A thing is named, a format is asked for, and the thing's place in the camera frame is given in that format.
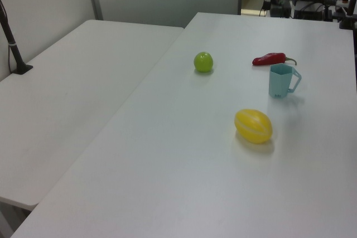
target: red pepper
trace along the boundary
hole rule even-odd
[[[297,65],[296,60],[287,58],[284,53],[269,53],[260,58],[253,60],[253,65],[271,65],[271,64],[283,64],[285,61],[293,61]]]

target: pepper stem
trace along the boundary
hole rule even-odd
[[[297,65],[296,60],[294,60],[294,59],[292,59],[292,58],[288,58],[288,57],[286,57],[285,61],[293,61],[293,62],[295,62],[295,65]]]

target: white table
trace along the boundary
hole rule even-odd
[[[194,71],[200,51],[211,75]],[[303,77],[283,100],[252,66],[272,51]],[[270,142],[236,133],[244,108],[270,117]],[[13,238],[351,238],[356,129],[350,31],[199,13]]]
[[[0,83],[0,201],[32,210],[183,31],[87,21]]]

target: floor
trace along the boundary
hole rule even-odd
[[[242,15],[259,16],[262,5],[263,0],[242,0]]]

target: mug handle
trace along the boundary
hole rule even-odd
[[[298,80],[297,80],[295,86],[294,86],[292,89],[288,89],[288,92],[289,92],[289,93],[293,93],[293,92],[296,90],[296,88],[297,88],[297,86],[298,86],[298,84],[300,83],[301,78],[302,78],[301,75],[300,75],[295,69],[294,69],[293,75],[297,76],[297,77],[298,77]]]

